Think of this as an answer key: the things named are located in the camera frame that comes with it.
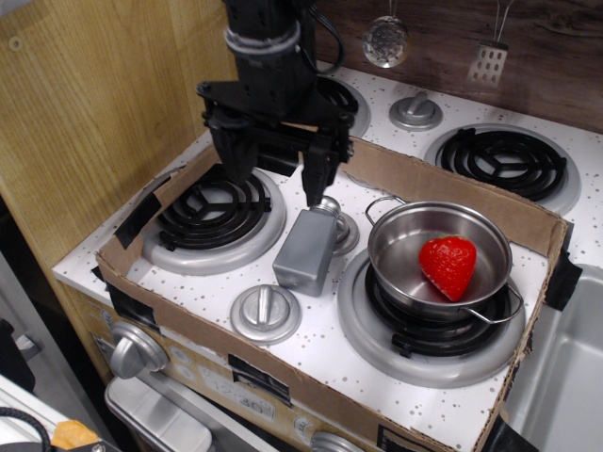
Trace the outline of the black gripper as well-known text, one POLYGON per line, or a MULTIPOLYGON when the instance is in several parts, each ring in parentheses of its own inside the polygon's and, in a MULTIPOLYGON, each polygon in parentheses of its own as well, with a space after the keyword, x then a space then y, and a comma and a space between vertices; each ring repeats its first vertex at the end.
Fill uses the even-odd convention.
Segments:
POLYGON ((318 205, 339 163, 352 155, 353 116, 318 92, 318 79, 326 76, 298 47, 237 54, 236 68, 236 81, 204 81, 197 87, 227 176, 240 185, 256 163, 303 159, 306 202, 318 205))

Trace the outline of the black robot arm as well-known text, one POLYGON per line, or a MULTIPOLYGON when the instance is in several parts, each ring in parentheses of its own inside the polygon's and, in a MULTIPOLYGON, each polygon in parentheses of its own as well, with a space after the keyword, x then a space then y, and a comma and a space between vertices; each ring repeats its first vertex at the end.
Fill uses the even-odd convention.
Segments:
POLYGON ((340 36, 311 1, 228 1, 224 38, 235 81, 202 82, 204 124, 235 183, 255 168, 301 181, 310 206, 321 202, 340 164, 352 155, 354 117, 323 93, 315 25, 340 36))

